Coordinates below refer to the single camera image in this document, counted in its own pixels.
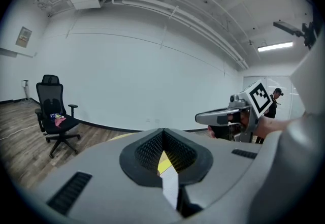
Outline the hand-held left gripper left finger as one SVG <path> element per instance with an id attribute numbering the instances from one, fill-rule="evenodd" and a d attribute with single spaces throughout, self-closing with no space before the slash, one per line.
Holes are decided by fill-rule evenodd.
<path id="1" fill-rule="evenodd" d="M 183 219 L 158 176 L 162 129 L 87 148 L 50 173 L 36 195 L 71 223 L 175 223 Z"/>

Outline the person's right hand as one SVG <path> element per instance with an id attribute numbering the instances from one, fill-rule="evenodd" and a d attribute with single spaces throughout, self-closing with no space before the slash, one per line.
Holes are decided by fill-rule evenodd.
<path id="1" fill-rule="evenodd" d="M 242 111 L 240 113 L 240 131 L 247 133 L 252 131 L 250 126 L 251 113 L 249 111 Z"/>

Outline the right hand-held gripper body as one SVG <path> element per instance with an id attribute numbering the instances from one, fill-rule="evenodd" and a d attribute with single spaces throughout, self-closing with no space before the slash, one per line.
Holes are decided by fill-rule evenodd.
<path id="1" fill-rule="evenodd" d="M 247 133 L 240 131 L 240 113 L 229 115 L 229 124 L 227 126 L 210 126 L 210 128 L 216 138 L 236 142 L 251 142 L 259 119 L 269 109 L 271 103 L 271 97 L 263 81 L 259 79 L 246 86 L 238 94 L 232 95 L 227 107 L 239 109 L 240 113 L 249 111 L 251 113 L 250 126 L 252 131 Z"/>

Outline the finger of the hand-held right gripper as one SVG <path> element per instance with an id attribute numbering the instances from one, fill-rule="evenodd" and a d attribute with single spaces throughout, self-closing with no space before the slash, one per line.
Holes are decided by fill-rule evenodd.
<path id="1" fill-rule="evenodd" d="M 240 113 L 236 108 L 222 108 L 207 112 L 198 113 L 195 121 L 199 124 L 210 126 L 227 126 L 229 124 L 228 116 Z"/>

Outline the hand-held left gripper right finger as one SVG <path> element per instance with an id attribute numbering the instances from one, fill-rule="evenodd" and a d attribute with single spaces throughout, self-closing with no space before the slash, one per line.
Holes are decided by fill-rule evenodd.
<path id="1" fill-rule="evenodd" d="M 236 143 L 164 129 L 163 148 L 175 176 L 163 180 L 176 222 L 248 222 L 256 193 L 248 177 L 260 150 Z"/>

